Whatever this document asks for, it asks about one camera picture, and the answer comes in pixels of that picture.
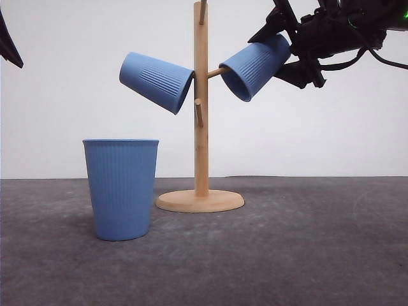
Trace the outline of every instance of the round wooden base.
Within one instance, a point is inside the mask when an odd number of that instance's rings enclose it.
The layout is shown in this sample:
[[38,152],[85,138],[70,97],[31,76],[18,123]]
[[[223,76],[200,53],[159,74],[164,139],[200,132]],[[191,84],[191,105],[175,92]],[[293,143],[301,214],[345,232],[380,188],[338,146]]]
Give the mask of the round wooden base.
[[208,196],[196,196],[194,190],[183,190],[162,194],[156,205],[171,212],[223,212],[241,207],[244,199],[231,191],[209,190]]

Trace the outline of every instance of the wooden mug tree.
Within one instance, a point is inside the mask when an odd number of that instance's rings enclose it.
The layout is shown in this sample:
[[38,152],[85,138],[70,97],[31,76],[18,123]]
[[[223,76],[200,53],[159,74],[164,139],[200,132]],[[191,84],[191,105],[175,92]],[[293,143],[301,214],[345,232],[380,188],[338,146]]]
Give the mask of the wooden mug tree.
[[174,212],[222,212],[244,205],[244,199],[231,191],[210,190],[208,179],[208,79],[226,71],[208,72],[207,0],[194,4],[194,190],[162,194],[159,208]]

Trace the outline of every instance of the white backdrop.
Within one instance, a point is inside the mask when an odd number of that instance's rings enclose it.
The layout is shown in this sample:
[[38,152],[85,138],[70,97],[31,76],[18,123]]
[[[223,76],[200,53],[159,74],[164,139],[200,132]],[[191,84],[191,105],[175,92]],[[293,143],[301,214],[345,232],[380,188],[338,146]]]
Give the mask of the white backdrop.
[[[2,62],[2,178],[86,177],[84,138],[157,138],[156,176],[192,177],[193,88],[174,116],[121,85],[119,69],[130,51],[192,68],[193,2],[3,0],[25,65]],[[272,0],[208,3],[214,69],[246,46]],[[298,17],[317,7],[291,3]],[[408,62],[407,51],[408,33],[393,32],[381,55]],[[250,103],[211,79],[211,176],[407,175],[408,71],[366,54],[324,75],[323,89],[272,79]]]

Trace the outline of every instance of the robotic arm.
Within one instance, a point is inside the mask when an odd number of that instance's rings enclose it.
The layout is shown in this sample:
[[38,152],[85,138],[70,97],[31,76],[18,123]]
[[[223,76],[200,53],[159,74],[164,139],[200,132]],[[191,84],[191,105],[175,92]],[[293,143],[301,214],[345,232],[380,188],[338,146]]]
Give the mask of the robotic arm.
[[[275,75],[299,88],[309,83],[323,87],[322,70],[350,67],[369,51],[377,60],[399,68],[408,65],[387,61],[374,50],[383,46],[387,30],[408,30],[408,0],[318,0],[320,7],[313,15],[297,21],[288,0],[274,0],[276,7],[250,40],[262,42],[286,31],[291,39],[291,52],[299,61],[285,64]],[[355,59],[332,65],[320,65],[319,59],[359,49]]]

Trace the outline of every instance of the upright blue cup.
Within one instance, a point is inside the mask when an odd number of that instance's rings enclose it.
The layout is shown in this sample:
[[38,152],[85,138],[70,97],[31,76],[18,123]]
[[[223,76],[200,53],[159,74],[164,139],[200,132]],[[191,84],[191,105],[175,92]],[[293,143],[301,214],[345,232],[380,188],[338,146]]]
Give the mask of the upright blue cup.
[[228,88],[249,102],[289,59],[289,43],[280,34],[262,43],[251,43],[219,65],[229,68],[221,75]]
[[175,115],[193,79],[193,70],[131,52],[120,68],[122,84]]
[[84,140],[96,236],[129,240],[150,224],[158,140]]

